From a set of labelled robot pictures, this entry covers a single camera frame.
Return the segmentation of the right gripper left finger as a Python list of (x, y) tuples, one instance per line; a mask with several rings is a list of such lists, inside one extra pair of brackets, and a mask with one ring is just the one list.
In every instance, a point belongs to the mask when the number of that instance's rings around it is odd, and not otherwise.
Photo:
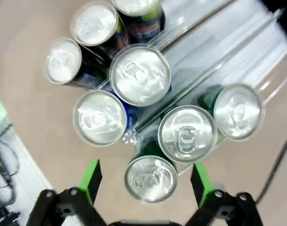
[(61, 226), (67, 217), (76, 216), (83, 226), (104, 226), (105, 220), (94, 208), (102, 180), (99, 160), (92, 160), (77, 187), (61, 193), (45, 189), (40, 192), (29, 215), (29, 226)]

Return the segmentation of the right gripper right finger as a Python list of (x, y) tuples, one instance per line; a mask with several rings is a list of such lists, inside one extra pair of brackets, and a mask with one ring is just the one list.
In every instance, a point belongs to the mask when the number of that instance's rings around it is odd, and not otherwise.
[(228, 226), (261, 226), (262, 220), (251, 194), (232, 196), (213, 186), (205, 166), (193, 165), (190, 178), (198, 209), (186, 223), (187, 226), (210, 226), (223, 219)]

